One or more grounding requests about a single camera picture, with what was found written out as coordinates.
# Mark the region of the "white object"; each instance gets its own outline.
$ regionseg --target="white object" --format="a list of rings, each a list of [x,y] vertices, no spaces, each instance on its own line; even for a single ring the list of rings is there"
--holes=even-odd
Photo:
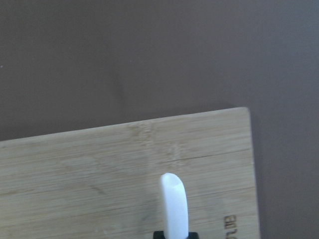
[[[166,173],[159,180],[162,195],[165,239],[188,237],[187,199],[183,182],[175,174]]]

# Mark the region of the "dark gray surface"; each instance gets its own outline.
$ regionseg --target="dark gray surface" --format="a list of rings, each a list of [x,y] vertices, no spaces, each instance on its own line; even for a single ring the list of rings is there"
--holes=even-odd
[[[263,239],[318,236],[318,2],[9,0],[0,20],[1,140],[247,106]]]

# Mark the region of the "bamboo board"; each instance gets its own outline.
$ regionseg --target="bamboo board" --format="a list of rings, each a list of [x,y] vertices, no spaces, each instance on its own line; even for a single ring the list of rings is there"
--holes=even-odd
[[[158,179],[172,172],[200,239],[258,239],[249,118],[235,108],[2,141],[0,238],[152,239]]]

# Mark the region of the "cutting board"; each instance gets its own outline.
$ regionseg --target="cutting board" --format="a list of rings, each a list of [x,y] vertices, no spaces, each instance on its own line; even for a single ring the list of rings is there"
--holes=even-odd
[[[152,239],[166,172],[200,239],[259,238],[246,108],[0,142],[0,238]]]

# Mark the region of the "wooden cutting board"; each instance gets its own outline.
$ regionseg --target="wooden cutting board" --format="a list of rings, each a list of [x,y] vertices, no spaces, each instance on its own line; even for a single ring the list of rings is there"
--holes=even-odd
[[[258,239],[249,118],[235,108],[0,142],[0,238],[152,239],[172,172],[200,239]]]

